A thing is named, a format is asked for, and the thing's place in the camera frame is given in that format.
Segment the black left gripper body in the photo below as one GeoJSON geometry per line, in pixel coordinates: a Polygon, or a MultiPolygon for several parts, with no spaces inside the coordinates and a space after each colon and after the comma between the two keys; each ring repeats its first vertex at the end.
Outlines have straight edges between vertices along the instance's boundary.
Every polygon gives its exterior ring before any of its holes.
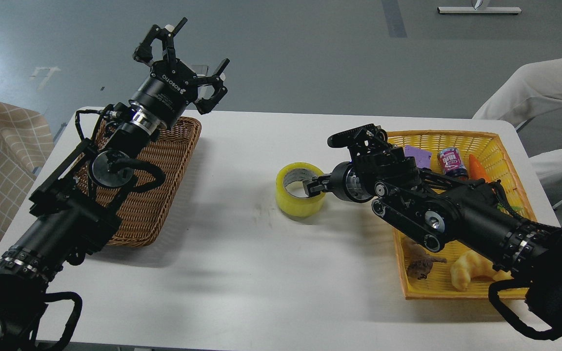
{"type": "Polygon", "coordinates": [[[172,129],[186,107],[197,98],[197,88],[185,84],[193,78],[196,73],[181,61],[174,68],[168,62],[156,61],[150,68],[149,77],[134,92],[129,103],[158,118],[162,129],[172,129]]]}

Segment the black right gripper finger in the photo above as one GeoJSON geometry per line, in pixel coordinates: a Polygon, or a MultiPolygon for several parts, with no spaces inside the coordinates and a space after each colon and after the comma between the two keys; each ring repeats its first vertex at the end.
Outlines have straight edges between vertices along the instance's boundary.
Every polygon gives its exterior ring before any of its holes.
{"type": "Polygon", "coordinates": [[[308,197],[317,197],[322,193],[331,193],[333,191],[333,187],[330,185],[330,180],[330,174],[323,174],[304,180],[303,190],[305,195],[308,197]]]}

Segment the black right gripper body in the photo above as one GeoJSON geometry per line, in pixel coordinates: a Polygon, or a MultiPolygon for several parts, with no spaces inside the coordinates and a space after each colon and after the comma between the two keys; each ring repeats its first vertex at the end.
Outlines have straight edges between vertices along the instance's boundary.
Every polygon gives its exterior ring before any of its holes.
{"type": "Polygon", "coordinates": [[[339,163],[330,174],[331,192],[340,200],[366,203],[373,198],[365,189],[350,161],[339,163]]]}

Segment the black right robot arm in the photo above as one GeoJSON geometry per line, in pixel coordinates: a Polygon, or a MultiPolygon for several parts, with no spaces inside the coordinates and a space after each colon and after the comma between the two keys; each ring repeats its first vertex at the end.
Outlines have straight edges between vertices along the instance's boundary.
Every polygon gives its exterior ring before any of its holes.
{"type": "Polygon", "coordinates": [[[516,331],[535,340],[562,337],[562,227],[522,217],[499,181],[460,180],[417,168],[415,159],[368,124],[328,138],[350,161],[303,182],[308,197],[333,193],[371,202],[375,215],[433,253],[457,240],[512,274],[488,299],[516,331]]]}

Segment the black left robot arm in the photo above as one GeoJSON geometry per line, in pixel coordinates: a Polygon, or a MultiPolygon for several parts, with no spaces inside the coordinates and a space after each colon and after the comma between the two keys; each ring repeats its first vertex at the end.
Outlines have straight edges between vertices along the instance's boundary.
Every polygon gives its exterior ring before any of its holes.
{"type": "Polygon", "coordinates": [[[167,173],[139,158],[150,142],[174,127],[194,104],[211,112],[227,93],[224,59],[210,76],[199,76],[176,56],[176,26],[154,25],[132,57],[150,68],[128,104],[76,111],[78,146],[30,196],[34,224],[0,258],[0,351],[35,351],[40,320],[48,304],[72,301],[60,340],[63,350],[80,320],[82,298],[75,292],[48,293],[65,262],[80,265],[116,234],[118,210],[130,194],[162,186],[167,173]]]}

